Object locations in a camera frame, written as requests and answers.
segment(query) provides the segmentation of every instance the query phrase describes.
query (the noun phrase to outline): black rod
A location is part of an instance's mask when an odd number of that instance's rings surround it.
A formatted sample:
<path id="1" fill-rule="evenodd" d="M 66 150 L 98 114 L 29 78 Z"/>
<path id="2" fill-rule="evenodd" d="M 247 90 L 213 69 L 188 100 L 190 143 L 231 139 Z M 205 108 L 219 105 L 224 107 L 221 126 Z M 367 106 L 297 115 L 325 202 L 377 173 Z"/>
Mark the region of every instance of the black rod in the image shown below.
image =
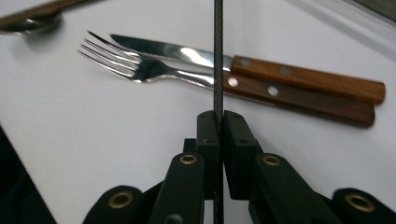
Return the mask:
<path id="1" fill-rule="evenodd" d="M 223 117 L 223 1 L 215 0 L 215 59 L 214 59 L 214 111 L 219 137 Z M 219 147 L 218 170 L 216 188 L 213 201 L 213 216 L 215 224 L 224 223 L 223 199 L 223 158 L 222 147 Z"/>

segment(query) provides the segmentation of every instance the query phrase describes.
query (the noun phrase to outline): cutlery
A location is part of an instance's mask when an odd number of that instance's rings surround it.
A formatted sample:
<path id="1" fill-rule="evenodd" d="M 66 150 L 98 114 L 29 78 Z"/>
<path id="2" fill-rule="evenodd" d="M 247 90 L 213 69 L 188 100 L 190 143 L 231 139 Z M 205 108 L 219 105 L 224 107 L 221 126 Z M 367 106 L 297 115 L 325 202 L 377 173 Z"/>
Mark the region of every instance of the cutlery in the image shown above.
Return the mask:
<path id="1" fill-rule="evenodd" d="M 124 35 L 110 36 L 121 46 L 131 51 L 137 51 L 141 55 L 213 67 L 213 53 L 206 50 Z M 224 55 L 223 70 L 307 90 L 329 93 L 334 96 L 366 101 L 374 105 L 381 104 L 385 98 L 385 85 L 379 81 L 341 76 L 243 56 L 230 57 Z"/>
<path id="2" fill-rule="evenodd" d="M 158 59 L 131 52 L 109 43 L 94 33 L 90 32 L 90 34 L 113 51 L 85 39 L 84 41 L 91 47 L 81 45 L 85 52 L 78 50 L 78 53 L 119 77 L 136 83 L 170 77 L 213 89 L 214 78 L 211 74 L 178 70 Z M 374 123 L 374 106 L 366 102 L 297 89 L 227 72 L 223 80 L 226 93 L 258 103 L 275 105 L 361 127 L 370 127 Z"/>
<path id="3" fill-rule="evenodd" d="M 1 35 L 30 35 L 46 31 L 61 21 L 61 11 L 93 0 L 58 0 L 0 19 Z"/>

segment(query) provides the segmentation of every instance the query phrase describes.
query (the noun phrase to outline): white table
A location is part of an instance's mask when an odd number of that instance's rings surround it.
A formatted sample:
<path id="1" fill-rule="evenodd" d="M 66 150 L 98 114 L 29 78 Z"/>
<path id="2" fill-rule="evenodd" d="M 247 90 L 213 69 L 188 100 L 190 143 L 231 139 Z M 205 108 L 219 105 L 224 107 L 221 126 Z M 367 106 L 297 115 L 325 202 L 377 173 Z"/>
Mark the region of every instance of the white table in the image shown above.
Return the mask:
<path id="1" fill-rule="evenodd" d="M 43 0 L 0 2 L 0 15 Z M 49 34 L 0 36 L 0 122 L 59 223 L 81 223 L 106 190 L 162 181 L 212 92 L 175 80 L 135 84 L 76 53 L 87 30 L 213 49 L 213 1 L 111 0 L 63 13 Z M 396 210 L 396 28 L 341 0 L 224 1 L 224 53 L 370 78 L 387 85 L 359 129 L 226 96 L 264 151 L 317 192 L 353 187 Z M 225 202 L 226 223 L 251 223 Z M 210 203 L 205 221 L 210 223 Z"/>

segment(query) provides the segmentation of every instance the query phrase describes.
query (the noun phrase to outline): wooden handle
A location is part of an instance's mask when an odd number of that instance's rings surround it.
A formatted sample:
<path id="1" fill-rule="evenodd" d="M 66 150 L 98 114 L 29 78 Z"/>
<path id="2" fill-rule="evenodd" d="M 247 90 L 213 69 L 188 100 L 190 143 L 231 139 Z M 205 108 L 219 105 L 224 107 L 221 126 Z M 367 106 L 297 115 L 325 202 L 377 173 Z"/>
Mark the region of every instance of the wooden handle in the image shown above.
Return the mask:
<path id="1" fill-rule="evenodd" d="M 226 93 L 326 119 L 368 128 L 375 120 L 374 106 L 367 102 L 307 91 L 243 75 L 224 73 Z"/>
<path id="2" fill-rule="evenodd" d="M 58 0 L 48 2 L 46 4 L 32 7 L 21 12 L 6 16 L 0 19 L 0 26 L 9 26 L 15 22 L 23 21 L 25 19 L 46 17 L 61 12 L 67 7 L 74 6 L 76 4 L 89 2 L 91 0 Z"/>
<path id="3" fill-rule="evenodd" d="M 340 76 L 281 63 L 236 56 L 231 71 L 307 90 L 365 101 L 373 105 L 381 104 L 385 98 L 385 85 L 382 82 Z"/>

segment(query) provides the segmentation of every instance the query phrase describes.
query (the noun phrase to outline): spoon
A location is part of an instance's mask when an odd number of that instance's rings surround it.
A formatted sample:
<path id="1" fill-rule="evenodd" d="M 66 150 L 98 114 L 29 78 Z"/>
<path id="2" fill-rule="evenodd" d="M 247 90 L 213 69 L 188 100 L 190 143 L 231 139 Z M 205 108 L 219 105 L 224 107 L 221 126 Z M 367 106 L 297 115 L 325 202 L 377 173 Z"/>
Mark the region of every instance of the spoon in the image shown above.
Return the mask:
<path id="1" fill-rule="evenodd" d="M 30 35 L 46 31 L 61 21 L 61 11 L 92 0 L 57 0 L 0 19 L 0 35 Z"/>

